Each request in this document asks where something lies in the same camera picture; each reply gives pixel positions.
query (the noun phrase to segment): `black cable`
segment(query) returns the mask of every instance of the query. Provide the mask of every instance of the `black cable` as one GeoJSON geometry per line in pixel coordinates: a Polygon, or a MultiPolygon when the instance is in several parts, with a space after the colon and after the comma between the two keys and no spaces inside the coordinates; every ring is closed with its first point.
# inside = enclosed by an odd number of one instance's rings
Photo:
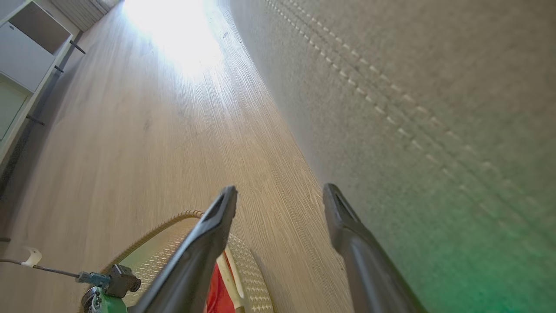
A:
{"type": "MultiPolygon", "coordinates": [[[[9,258],[0,259],[0,263],[1,262],[8,262],[8,263],[14,263],[14,264],[19,264],[19,265],[21,265],[21,263],[22,263],[22,262],[19,262],[19,261],[16,261],[16,260],[10,260],[9,258]]],[[[66,271],[55,270],[54,268],[42,267],[42,266],[39,266],[39,265],[33,265],[33,268],[36,268],[36,269],[42,270],[42,271],[47,271],[47,272],[52,272],[52,273],[56,273],[56,274],[62,274],[62,275],[66,275],[66,276],[79,278],[79,274],[74,274],[74,273],[70,273],[70,272],[66,272],[66,271]]]]}

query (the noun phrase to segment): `wooden floor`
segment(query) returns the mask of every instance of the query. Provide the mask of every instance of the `wooden floor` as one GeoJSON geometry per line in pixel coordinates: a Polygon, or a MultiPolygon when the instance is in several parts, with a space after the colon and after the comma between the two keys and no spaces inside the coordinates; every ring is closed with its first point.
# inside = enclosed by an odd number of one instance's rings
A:
{"type": "MultiPolygon", "coordinates": [[[[232,233],[252,250],[276,312],[352,310],[321,190],[225,6],[128,0],[80,40],[2,200],[6,256],[98,271],[146,231],[205,210],[228,184],[232,233]]],[[[72,278],[0,265],[2,312],[71,312],[72,278]]]]}

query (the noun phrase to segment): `beige fabric upholstery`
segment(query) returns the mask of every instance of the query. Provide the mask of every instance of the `beige fabric upholstery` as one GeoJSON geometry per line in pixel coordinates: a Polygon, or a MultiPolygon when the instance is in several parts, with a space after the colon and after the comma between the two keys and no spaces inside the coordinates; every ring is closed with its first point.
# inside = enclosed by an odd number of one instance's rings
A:
{"type": "Polygon", "coordinates": [[[429,311],[556,309],[556,3],[231,7],[318,180],[429,311]]]}

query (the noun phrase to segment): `stitching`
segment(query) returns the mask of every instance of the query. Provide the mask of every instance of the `stitching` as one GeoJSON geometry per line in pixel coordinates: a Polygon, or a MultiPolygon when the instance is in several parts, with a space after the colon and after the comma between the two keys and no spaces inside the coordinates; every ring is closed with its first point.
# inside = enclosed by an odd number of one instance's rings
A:
{"type": "MultiPolygon", "coordinates": [[[[265,0],[266,2],[269,3],[269,5],[275,10],[278,11],[279,9],[277,8],[276,4],[273,1],[270,0],[265,0]]],[[[290,22],[290,24],[294,27],[294,29],[296,29],[298,31],[298,33],[300,35],[303,35],[303,31],[299,29],[299,27],[293,22],[291,21],[291,19],[287,18],[285,16],[285,14],[283,15],[283,18],[288,20],[290,22]]],[[[324,57],[325,61],[327,63],[329,63],[334,69],[339,69],[340,66],[336,65],[335,62],[326,55],[326,53],[324,53],[323,49],[320,48],[319,46],[317,46],[313,40],[309,39],[307,36],[303,36],[303,38],[305,39],[305,41],[308,42],[308,44],[310,46],[312,46],[314,49],[316,49],[317,51],[320,51],[319,55],[324,57]]],[[[490,210],[489,207],[487,207],[487,205],[483,202],[483,201],[477,201],[475,200],[475,198],[472,196],[471,191],[469,190],[469,188],[458,181],[457,177],[452,174],[446,167],[445,164],[443,164],[441,161],[438,161],[434,156],[432,156],[430,153],[428,153],[421,144],[419,144],[419,142],[416,140],[415,136],[408,132],[407,130],[403,129],[401,126],[398,126],[399,123],[394,120],[389,114],[387,114],[382,108],[380,108],[376,102],[370,97],[370,95],[368,94],[368,92],[366,92],[362,86],[360,86],[355,80],[353,80],[348,74],[346,74],[343,70],[338,70],[338,74],[341,76],[341,78],[343,78],[344,80],[346,80],[346,82],[350,85],[352,85],[353,87],[355,87],[355,91],[364,96],[364,99],[371,103],[375,109],[375,111],[380,114],[386,121],[388,121],[389,123],[391,123],[393,126],[396,126],[397,132],[399,132],[402,135],[402,138],[404,139],[408,139],[410,140],[410,143],[412,146],[414,146],[415,148],[417,148],[418,151],[422,152],[423,155],[425,156],[425,159],[427,159],[428,161],[430,161],[437,169],[439,169],[441,171],[441,173],[443,173],[446,177],[448,177],[450,180],[455,181],[456,183],[458,183],[458,190],[460,190],[466,197],[468,197],[473,203],[475,203],[477,205],[477,207],[480,208],[481,211],[483,211],[484,213],[486,213],[489,217],[491,217],[493,220],[497,221],[498,225],[505,230],[507,233],[511,233],[512,230],[509,229],[508,225],[506,223],[504,223],[503,220],[501,220],[500,218],[496,217],[493,212],[490,210]]]]}
{"type": "MultiPolygon", "coordinates": [[[[327,28],[326,26],[323,25],[322,22],[320,22],[318,19],[316,19],[314,16],[312,16],[311,14],[307,13],[305,11],[304,8],[302,8],[297,2],[295,2],[294,0],[289,0],[289,2],[296,7],[299,11],[301,11],[302,13],[306,14],[306,16],[308,18],[310,18],[311,22],[316,23],[320,28],[322,28],[323,31],[325,31],[328,35],[330,35],[332,38],[334,38],[334,40],[343,43],[342,47],[346,50],[348,50],[353,56],[355,56],[356,58],[358,58],[358,62],[361,62],[363,65],[367,66],[369,68],[369,70],[371,70],[373,73],[377,74],[379,76],[380,79],[382,79],[383,81],[385,81],[389,87],[396,91],[398,94],[401,94],[401,98],[403,100],[405,100],[406,102],[409,102],[410,104],[412,104],[415,109],[417,109],[418,111],[422,112],[423,114],[427,115],[427,118],[432,122],[432,124],[435,127],[440,128],[443,133],[451,138],[453,138],[455,141],[460,143],[460,148],[463,148],[464,150],[470,152],[474,157],[478,158],[480,162],[484,162],[484,158],[476,152],[476,150],[474,150],[468,143],[464,142],[460,136],[456,135],[449,127],[445,126],[446,124],[444,124],[443,122],[441,122],[435,115],[433,112],[431,112],[430,110],[422,107],[416,100],[414,100],[407,92],[405,92],[401,87],[393,84],[391,82],[391,80],[381,71],[379,71],[376,67],[374,67],[372,64],[370,64],[369,61],[367,61],[365,58],[361,57],[360,54],[355,50],[352,49],[347,43],[344,42],[344,40],[342,38],[340,38],[339,36],[337,36],[336,34],[334,34],[329,28],[327,28]]],[[[498,176],[500,176],[500,179],[504,182],[508,181],[510,182],[509,185],[513,186],[513,189],[517,190],[519,193],[521,193],[521,197],[524,198],[530,205],[532,206],[539,206],[539,203],[531,196],[527,195],[527,193],[522,190],[519,186],[517,186],[515,183],[513,183],[508,177],[506,177],[504,175],[504,173],[502,173],[502,171],[500,171],[497,167],[495,166],[491,166],[492,170],[494,172],[496,172],[496,174],[498,176]]],[[[502,184],[502,186],[506,189],[509,189],[509,187],[507,186],[507,184],[502,184]]]]}

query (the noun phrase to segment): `red cloth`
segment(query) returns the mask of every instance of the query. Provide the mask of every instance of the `red cloth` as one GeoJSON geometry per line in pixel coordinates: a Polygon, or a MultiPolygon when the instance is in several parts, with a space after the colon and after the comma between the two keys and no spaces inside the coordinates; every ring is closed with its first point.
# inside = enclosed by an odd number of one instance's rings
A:
{"type": "Polygon", "coordinates": [[[208,288],[207,313],[235,313],[234,303],[226,290],[218,265],[214,266],[208,288]]]}

